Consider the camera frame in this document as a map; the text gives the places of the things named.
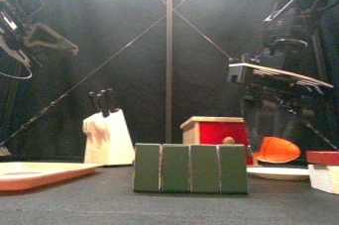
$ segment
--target black curtain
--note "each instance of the black curtain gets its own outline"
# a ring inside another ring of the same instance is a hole
[[[132,142],[164,143],[165,0],[45,0],[36,21],[80,47],[75,57],[48,55],[20,81],[9,132],[63,94],[64,99],[10,139],[12,154],[81,159],[87,94],[112,87]],[[261,51],[260,25],[275,0],[173,0],[173,126],[192,116],[241,116],[245,88],[227,83],[228,57]]]

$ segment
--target black knife handle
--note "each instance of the black knife handle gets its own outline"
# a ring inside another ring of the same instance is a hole
[[[97,99],[99,106],[100,106],[100,109],[101,109],[101,116],[104,118],[107,118],[109,116],[109,109],[108,109],[108,106],[107,106],[105,101],[104,101],[104,95],[101,93],[97,94],[96,99]]]
[[[108,89],[105,90],[104,95],[105,95],[105,101],[107,101],[107,106],[108,106],[108,108],[109,108],[109,112],[113,113],[113,112],[116,112],[116,111],[119,110],[119,109],[115,107],[115,102],[116,102],[116,100],[115,100],[115,92],[113,92],[113,89],[112,89],[112,88],[108,88]]]
[[[99,103],[97,103],[97,99],[96,99],[95,93],[89,92],[88,96],[89,96],[89,101],[91,101],[91,105],[92,105],[92,107],[95,109],[95,112],[100,113],[100,106],[99,106]]]

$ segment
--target red box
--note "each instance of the red box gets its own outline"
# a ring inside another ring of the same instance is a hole
[[[236,144],[244,144],[245,147],[249,145],[243,118],[191,117],[180,128],[183,130],[183,144],[219,145],[227,137],[232,137]],[[253,164],[249,155],[247,155],[247,164]]]

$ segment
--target cutting board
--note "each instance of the cutting board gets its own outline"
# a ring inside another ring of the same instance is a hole
[[[0,163],[0,190],[24,190],[95,172],[100,165]]]

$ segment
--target tray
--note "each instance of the tray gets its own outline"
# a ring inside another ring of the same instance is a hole
[[[0,190],[24,190],[93,173],[100,165],[0,163]]]
[[[293,168],[248,168],[248,175],[277,180],[307,180],[309,179],[308,169]]]

